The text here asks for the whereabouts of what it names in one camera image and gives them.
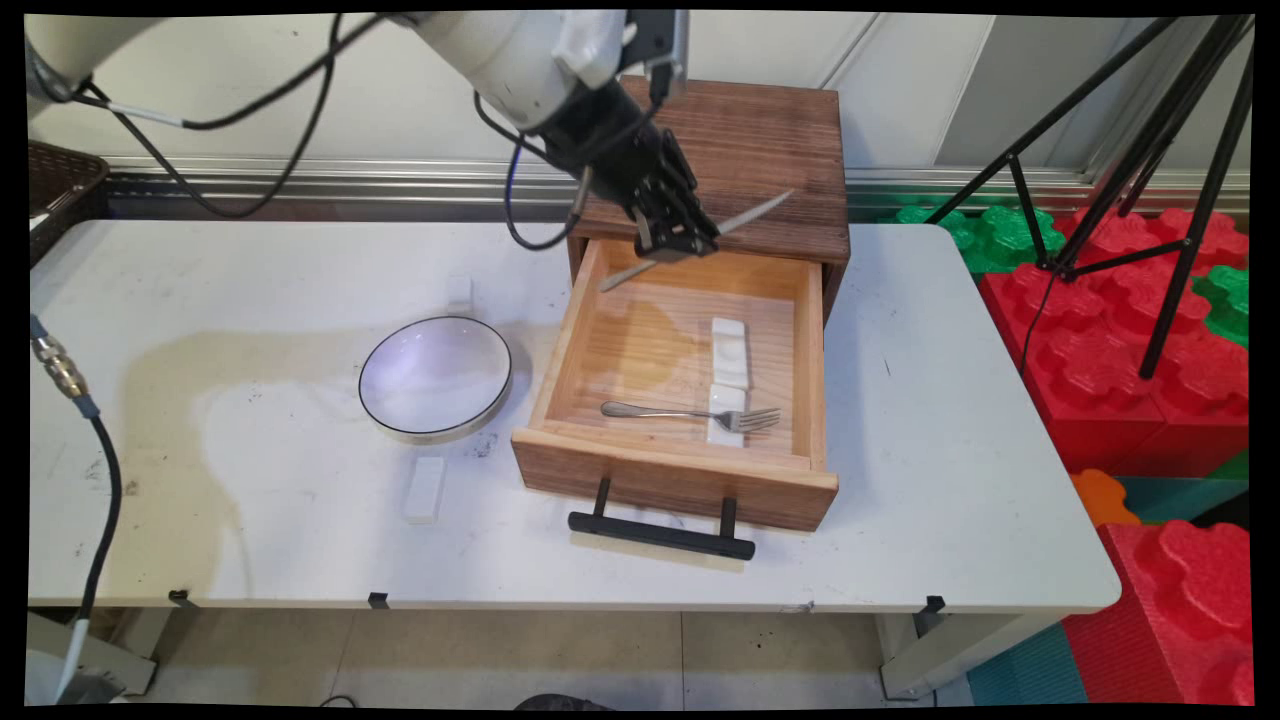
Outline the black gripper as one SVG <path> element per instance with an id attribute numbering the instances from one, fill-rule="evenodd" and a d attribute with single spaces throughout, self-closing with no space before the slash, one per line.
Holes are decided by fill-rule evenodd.
<path id="1" fill-rule="evenodd" d="M 617 79 L 579 85 L 545 122 L 545 159 L 580 183 L 570 231 L 586 200 L 600 199 L 636 224 L 637 258 L 671 264 L 717 252 L 719 231 L 695 195 L 698 181 L 675 133 L 654 122 L 663 104 L 643 106 Z"/>

